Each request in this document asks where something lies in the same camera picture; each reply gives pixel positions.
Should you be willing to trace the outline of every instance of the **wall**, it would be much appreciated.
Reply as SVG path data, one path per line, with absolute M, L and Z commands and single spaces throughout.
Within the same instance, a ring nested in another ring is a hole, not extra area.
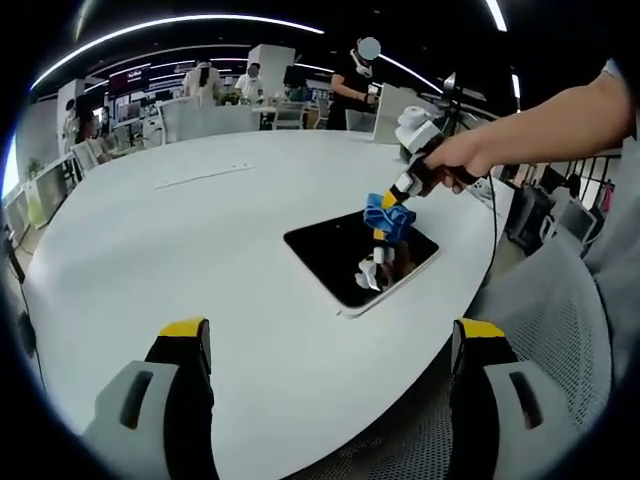
M 42 167 L 58 157 L 57 100 L 34 103 L 25 110 L 16 129 L 16 164 L 20 183 L 27 177 L 33 159 Z
M 328 82 L 319 82 L 318 80 L 307 80 L 307 87 L 318 88 L 320 90 L 331 90 L 331 84 Z
M 258 45 L 249 52 L 249 64 L 260 64 L 260 78 L 264 85 L 264 94 L 272 97 L 284 89 L 284 75 L 289 65 L 295 61 L 296 51 L 293 48 L 275 45 Z
M 64 155 L 64 140 L 62 139 L 62 128 L 64 127 L 64 121 L 67 118 L 67 111 L 65 107 L 67 102 L 72 98 L 78 98 L 84 93 L 84 80 L 72 80 L 64 87 L 58 90 L 58 106 L 57 114 L 54 117 L 54 128 L 56 129 L 58 153 L 56 158 Z

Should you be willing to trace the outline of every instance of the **black screen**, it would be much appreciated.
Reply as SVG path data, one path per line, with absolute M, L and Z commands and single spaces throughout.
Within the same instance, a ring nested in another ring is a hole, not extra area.
M 149 69 L 136 68 L 109 78 L 109 97 L 116 98 L 149 88 Z
M 362 307 L 382 293 L 358 286 L 354 277 L 360 271 L 360 261 L 373 253 L 374 248 L 373 230 L 364 223 L 362 211 L 294 230 L 286 233 L 284 240 L 343 305 Z M 404 242 L 403 247 L 415 268 L 439 250 L 437 244 L 413 227 Z

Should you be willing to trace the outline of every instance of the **desk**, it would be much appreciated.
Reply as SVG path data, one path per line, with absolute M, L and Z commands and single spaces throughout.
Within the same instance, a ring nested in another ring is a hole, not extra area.
M 411 199 L 441 255 L 362 316 L 337 315 L 282 236 L 362 209 L 403 170 L 397 156 L 364 134 L 281 130 L 165 145 L 87 176 L 24 287 L 62 418 L 82 432 L 96 395 L 161 328 L 204 315 L 222 479 L 282 478 L 364 430 L 441 349 L 494 242 L 493 214 L 470 194 Z M 253 169 L 211 176 L 232 162 Z M 512 191 L 494 183 L 500 235 Z

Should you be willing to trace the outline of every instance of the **white shirt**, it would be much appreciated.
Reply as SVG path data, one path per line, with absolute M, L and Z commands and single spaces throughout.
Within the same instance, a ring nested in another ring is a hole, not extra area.
M 200 71 L 209 67 L 209 78 L 204 87 L 200 86 Z M 213 68 L 207 62 L 199 63 L 196 68 L 185 75 L 182 85 L 185 87 L 185 94 L 189 97 L 197 96 L 200 99 L 200 105 L 211 105 L 215 101 L 213 99 L 214 90 L 217 91 L 222 87 L 222 79 L 218 69 Z
M 256 78 L 251 78 L 248 73 L 240 75 L 236 88 L 242 91 L 242 96 L 251 102 L 255 102 L 260 98 L 258 93 L 260 90 L 264 90 L 262 80 L 258 75 Z
M 76 129 L 78 128 L 78 122 L 76 121 L 76 110 L 72 108 L 67 112 L 67 117 L 64 119 L 64 125 L 62 127 L 62 134 L 64 136 L 64 152 L 67 153 L 71 149 L 72 145 L 76 143 Z

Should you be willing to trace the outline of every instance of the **cable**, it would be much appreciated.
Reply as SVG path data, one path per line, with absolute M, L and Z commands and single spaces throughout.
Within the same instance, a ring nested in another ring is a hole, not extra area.
M 22 246 L 22 242 L 20 242 L 20 243 L 18 244 L 18 247 L 19 247 L 19 248 L 20 248 L 20 250 L 22 250 L 24 253 L 26 253 L 27 255 L 29 255 L 29 256 L 31 256 L 31 257 L 33 257 L 33 252 L 30 252 L 29 250 L 27 250 L 26 248 L 24 248 L 24 247 Z
M 18 276 L 13 271 L 13 268 L 11 268 L 10 270 L 13 276 L 16 277 L 16 280 L 18 280 Z M 33 328 L 33 323 L 31 323 L 31 313 L 29 312 L 29 304 L 27 303 L 27 297 L 24 294 L 24 290 L 22 288 L 22 284 L 20 283 L 20 281 L 18 281 L 18 284 L 20 285 L 20 293 L 22 294 L 22 301 L 24 302 L 24 309 L 27 313 L 27 319 L 29 320 L 29 325 L 33 330 L 33 352 L 35 353 L 36 359 L 38 361 L 38 372 L 40 374 L 40 382 L 42 382 L 42 388 L 44 390 L 44 393 L 46 394 L 47 385 L 44 383 L 44 375 L 42 373 L 42 364 L 40 363 L 40 352 L 38 351 L 38 337 L 36 335 L 35 329 Z
M 11 272 L 11 275 L 13 275 L 13 278 L 15 278 L 18 281 L 18 283 L 20 283 L 20 279 L 18 278 L 18 274 L 13 269 L 13 265 L 11 265 L 11 263 L 9 263 L 9 271 Z
M 491 203 L 493 204 L 493 253 L 491 254 L 491 262 L 489 262 L 487 274 L 491 272 L 493 261 L 496 258 L 496 250 L 498 250 L 498 212 L 496 211 L 496 191 L 493 188 L 493 178 L 491 178 L 491 172 L 489 172 L 489 185 L 491 185 Z

